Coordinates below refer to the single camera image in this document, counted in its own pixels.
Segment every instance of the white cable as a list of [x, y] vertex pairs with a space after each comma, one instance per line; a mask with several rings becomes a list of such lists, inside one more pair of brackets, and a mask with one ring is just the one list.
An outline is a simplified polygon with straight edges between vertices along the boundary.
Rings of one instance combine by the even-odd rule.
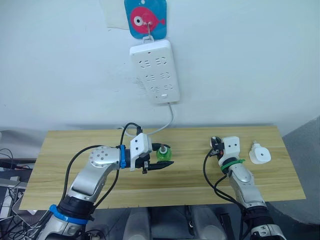
[[[174, 120], [174, 112], [173, 112], [173, 110], [172, 110], [172, 107], [171, 107], [170, 102], [168, 102], [168, 105], [169, 105], [170, 114], [171, 114], [171, 119], [170, 119], [170, 121], [169, 121], [166, 125], [164, 125], [163, 127], [160, 127], [159, 129], [157, 129], [157, 130], [155, 130], [155, 131], [152, 131], [152, 132], [147, 133], [147, 135], [152, 135], [152, 134], [158, 133], [158, 132], [160, 132], [161, 130], [163, 130], [163, 129], [165, 129], [166, 127], [168, 127], [168, 126], [173, 122], [173, 120]], [[129, 134], [129, 133], [127, 132], [127, 130], [125, 130], [124, 133], [125, 133], [125, 135], [127, 135], [127, 136], [129, 136], [129, 137], [132, 137], [132, 138], [134, 138], [134, 137], [136, 136], [136, 135]]]

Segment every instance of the pink fish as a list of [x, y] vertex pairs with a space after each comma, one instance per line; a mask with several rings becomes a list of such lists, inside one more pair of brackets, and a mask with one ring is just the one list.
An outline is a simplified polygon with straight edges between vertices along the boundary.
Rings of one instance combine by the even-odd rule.
[[130, 15], [130, 21], [134, 30], [140, 34], [148, 33], [148, 23], [150, 32], [152, 32], [159, 23], [165, 24], [165, 19], [159, 21], [156, 15], [144, 6], [138, 6], [133, 9]]

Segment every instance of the fish sticker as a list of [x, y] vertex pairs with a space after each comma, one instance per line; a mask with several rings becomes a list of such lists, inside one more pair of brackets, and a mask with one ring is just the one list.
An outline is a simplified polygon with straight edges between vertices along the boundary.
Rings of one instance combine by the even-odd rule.
[[150, 34], [154, 40], [164, 39], [167, 35], [166, 0], [124, 0], [125, 14], [130, 34], [136, 39]]
[[165, 25], [165, 19], [158, 20], [156, 15], [144, 6], [138, 6], [133, 9], [130, 14], [130, 22], [134, 30], [140, 34], [148, 34], [148, 23], [150, 32], [152, 32], [158, 24]]

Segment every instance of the green zip tie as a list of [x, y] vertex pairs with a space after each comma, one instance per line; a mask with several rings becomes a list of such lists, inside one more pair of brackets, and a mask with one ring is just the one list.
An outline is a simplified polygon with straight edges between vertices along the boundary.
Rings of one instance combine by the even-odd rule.
[[221, 171], [224, 172], [224, 170], [228, 167], [230, 167], [233, 164], [242, 164], [245, 160], [244, 159], [239, 159], [239, 160], [235, 160], [235, 161], [231, 161], [229, 163], [227, 163], [226, 165], [223, 165], [221, 167]]

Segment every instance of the power strip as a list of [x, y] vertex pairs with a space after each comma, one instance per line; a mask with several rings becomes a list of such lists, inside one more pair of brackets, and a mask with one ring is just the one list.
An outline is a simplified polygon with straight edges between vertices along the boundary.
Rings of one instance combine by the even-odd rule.
[[133, 46], [130, 48], [130, 57], [153, 103], [180, 100], [174, 56], [168, 40]]

